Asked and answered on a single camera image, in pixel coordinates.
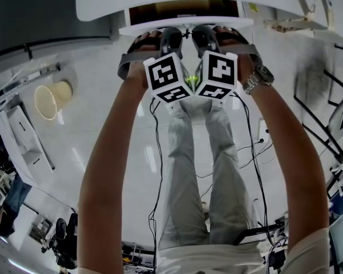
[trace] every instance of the chair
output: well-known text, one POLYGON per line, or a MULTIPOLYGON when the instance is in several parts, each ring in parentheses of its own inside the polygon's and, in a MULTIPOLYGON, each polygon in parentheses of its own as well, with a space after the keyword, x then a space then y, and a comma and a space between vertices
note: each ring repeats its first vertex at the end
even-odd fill
MULTIPOLYGON (((324 74, 328 76, 333 82, 339 84, 343 88, 343 82, 341 82, 338 78, 336 78, 331 73, 324 70, 324 74)), ((343 100, 340 103, 334 103, 330 99, 328 99, 328 103, 336 109, 332 113, 329 124, 324 126, 320 120, 310 111, 310 109, 300 101, 296 96, 296 90, 294 93, 293 98, 296 102, 315 120, 315 122, 321 127, 324 133, 328 136, 328 140, 324 141, 321 139, 315 132, 313 132, 309 127, 305 124, 302 124, 303 127, 309 131, 316 139, 318 139, 325 147, 328 149, 335 157, 335 159, 341 164, 341 168, 343 169, 343 149, 340 147, 336 139, 339 139, 343 136, 343 100), (330 145, 329 142, 333 143, 334 148, 338 151, 335 151, 330 145)))

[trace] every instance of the jeans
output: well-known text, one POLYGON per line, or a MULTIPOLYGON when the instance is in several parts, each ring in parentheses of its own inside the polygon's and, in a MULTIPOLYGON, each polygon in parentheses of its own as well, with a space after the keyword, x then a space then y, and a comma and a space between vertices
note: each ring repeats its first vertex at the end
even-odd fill
POLYGON ((181 111, 169 125, 169 175, 159 251, 186 245, 233 245, 243 230, 257 228, 256 213, 239 173, 230 121, 223 108, 213 107, 206 115, 206 128, 214 162, 210 232, 194 169, 192 122, 181 111))
POLYGON ((15 213, 19 213, 20 207, 24 203, 31 188, 32 186, 24 183, 17 174, 6 195, 4 204, 9 206, 15 213))

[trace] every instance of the beige bin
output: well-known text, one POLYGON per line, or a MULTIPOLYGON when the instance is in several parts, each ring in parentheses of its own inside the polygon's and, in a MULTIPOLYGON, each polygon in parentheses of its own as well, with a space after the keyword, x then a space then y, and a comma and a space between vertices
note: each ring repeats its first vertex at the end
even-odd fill
POLYGON ((49 86, 40 85, 34 92, 35 107, 46 120, 53 120, 72 97, 71 85, 64 80, 49 86))

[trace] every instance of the tile floor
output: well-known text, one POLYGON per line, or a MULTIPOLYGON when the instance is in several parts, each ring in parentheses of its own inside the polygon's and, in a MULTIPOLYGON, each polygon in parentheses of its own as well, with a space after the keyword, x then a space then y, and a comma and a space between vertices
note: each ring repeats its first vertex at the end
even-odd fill
MULTIPOLYGON (((319 118, 327 122, 333 111, 333 107, 326 104, 329 83, 322 80, 320 74, 317 75, 317 70, 326 65, 329 71, 334 72, 343 80, 343 51, 334 49, 333 45, 328 43, 296 34, 275 33, 261 26, 244 29, 242 34, 256 44, 264 64, 276 77, 274 86, 293 112, 308 126, 313 127, 315 124, 302 113, 295 103, 293 90, 297 76, 303 80, 307 77, 316 77, 317 80, 310 86, 312 90, 306 93, 306 100, 310 100, 310 106, 319 118)), ((131 42, 132 38, 120 37, 108 47, 97 47, 68 54, 67 66, 63 71, 46 80, 46 83, 51 83, 66 78, 74 86, 72 101, 62 110, 61 116, 53 121, 42 119, 36 111, 33 100, 35 86, 21 94, 30 120, 44 149, 55 165, 53 174, 47 176, 47 182, 43 183, 40 189, 74 208, 77 207, 83 173, 94 143, 122 83, 117 77, 119 58, 128 49, 131 42)), ((192 73, 197 66, 198 58, 191 39, 184 41, 183 53, 183 62, 192 73)), ((333 100, 340 98, 341 92, 339 88, 334 87, 333 100)), ((256 142, 258 120, 261 114, 249 97, 242 94, 242 98, 250 108, 253 136, 256 142)), ((123 189, 122 239, 143 245, 152 245, 153 242, 147 217, 154 207, 160 179, 160 159, 155 142, 155 122, 149 112, 150 101, 150 94, 146 94, 135 119, 123 189), (153 152, 154 158, 150 157, 150 151, 153 152)), ((235 109, 229 99, 227 112, 232 122, 236 146, 240 148, 248 146, 250 140, 244 111, 241 107, 237 108, 235 104, 234 107, 235 109)), ((203 176, 212 172, 213 165, 208 134, 204 120, 198 112, 198 100, 189 100, 188 109, 194 117, 196 172, 199 176, 203 176)), ((159 107, 157 116, 163 160, 166 163, 169 114, 164 106, 159 107)), ((323 146, 316 140, 314 143, 318 152, 322 153, 323 146)), ((264 146, 265 143, 257 144, 256 150, 260 151, 264 146)), ((274 157, 274 148, 271 148, 259 157, 259 161, 267 163, 274 157)), ((241 166, 250 159, 249 149, 239 152, 241 166)), ((321 159, 328 178, 330 176, 329 167, 334 163, 334 159, 327 151, 322 154, 321 159)), ((287 210, 284 179, 277 159, 273 159, 268 164, 261 164, 260 170, 266 192, 269 221, 273 221, 287 210)), ((255 200, 258 214, 262 219, 262 198, 254 166, 250 164, 243 168, 241 175, 250 192, 251 199, 255 200)), ((209 188, 211 181, 211 176, 198 179, 201 194, 209 188)), ((202 200, 208 202, 209 193, 202 200)), ((159 226, 164 196, 165 188, 163 186, 161 200, 155 215, 159 226)), ((38 190, 32 190, 27 198, 27 202, 38 210, 48 212, 49 215, 53 212, 53 215, 56 216, 57 203, 49 203, 49 200, 48 196, 38 190)))

